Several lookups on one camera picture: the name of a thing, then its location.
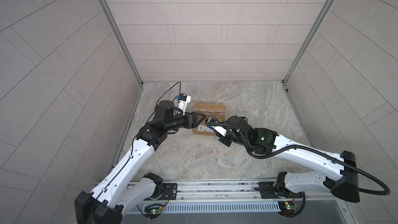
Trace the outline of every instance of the metal corner post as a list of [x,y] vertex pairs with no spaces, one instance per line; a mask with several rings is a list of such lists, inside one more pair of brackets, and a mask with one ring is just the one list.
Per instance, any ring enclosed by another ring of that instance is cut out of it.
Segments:
[[314,39],[316,33],[318,32],[319,28],[321,27],[323,21],[325,20],[327,14],[331,10],[335,1],[336,0],[326,0],[324,5],[322,6],[322,9],[319,12],[318,17],[316,18],[314,24],[312,25],[310,32],[308,33],[307,37],[305,38],[302,46],[300,47],[300,50],[297,53],[296,58],[293,60],[293,63],[291,65],[289,71],[286,73],[286,76],[283,79],[283,83],[285,85],[290,80],[296,67],[299,65],[299,62],[301,61],[302,57],[304,56],[305,52],[307,51],[308,47],[310,46],[312,40]]
[[133,70],[134,75],[135,75],[135,77],[138,80],[138,83],[140,85],[142,85],[142,83],[143,83],[142,79],[141,79],[141,77],[140,77],[140,75],[139,75],[139,73],[137,71],[137,68],[135,67],[134,63],[132,62],[132,58],[131,58],[131,55],[130,55],[128,49],[127,49],[126,43],[123,40],[123,37],[122,37],[122,35],[120,33],[119,28],[117,27],[115,19],[112,16],[111,10],[109,9],[109,6],[108,6],[106,0],[97,0],[97,1],[98,1],[99,6],[102,9],[102,12],[103,12],[106,20],[109,23],[109,26],[111,27],[112,32],[115,35],[117,44],[119,45],[121,51],[123,52],[123,55],[126,57],[127,63],[130,65],[131,69]]

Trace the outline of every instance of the white label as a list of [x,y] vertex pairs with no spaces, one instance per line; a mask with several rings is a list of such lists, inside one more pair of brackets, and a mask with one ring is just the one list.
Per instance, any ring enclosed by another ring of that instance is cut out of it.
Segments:
[[207,127],[207,126],[202,126],[202,125],[199,125],[198,126],[198,131],[199,132],[214,132],[212,129],[210,129],[209,127]]

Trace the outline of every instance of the cardboard box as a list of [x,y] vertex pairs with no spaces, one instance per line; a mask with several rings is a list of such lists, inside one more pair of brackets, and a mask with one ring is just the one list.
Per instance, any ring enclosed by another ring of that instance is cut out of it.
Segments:
[[206,118],[199,124],[198,127],[192,129],[192,132],[197,135],[216,136],[213,130],[206,126],[205,121],[210,117],[215,117],[220,121],[225,121],[225,106],[196,103],[193,106],[193,111],[205,114]]

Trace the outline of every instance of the marble floor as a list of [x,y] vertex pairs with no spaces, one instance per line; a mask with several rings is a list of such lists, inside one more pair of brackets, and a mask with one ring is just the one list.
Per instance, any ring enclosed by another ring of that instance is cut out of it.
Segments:
[[[158,98],[173,84],[144,84],[121,156],[130,148],[133,137],[154,111]],[[178,90],[176,85],[162,99],[172,100],[178,95]],[[253,128],[265,127],[294,141],[309,144],[281,82],[182,82],[181,92],[192,97],[187,111],[192,111],[197,102],[222,104],[226,107],[226,118],[245,116]],[[177,180],[271,178],[282,171],[300,173],[310,169],[282,158],[255,159],[236,143],[226,147],[215,136],[195,135],[192,130],[181,129],[167,137],[133,180],[141,180],[148,172],[164,180]]]

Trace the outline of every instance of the side wall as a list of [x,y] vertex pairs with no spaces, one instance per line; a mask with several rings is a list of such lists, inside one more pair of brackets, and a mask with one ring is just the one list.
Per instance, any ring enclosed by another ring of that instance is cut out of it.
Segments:
[[[391,188],[361,193],[362,222],[398,222],[398,0],[337,0],[287,87],[317,148],[356,155]],[[360,187],[370,188],[365,177]]]
[[107,0],[144,81],[282,80],[325,0]]
[[96,0],[0,0],[0,222],[72,223],[137,88]]

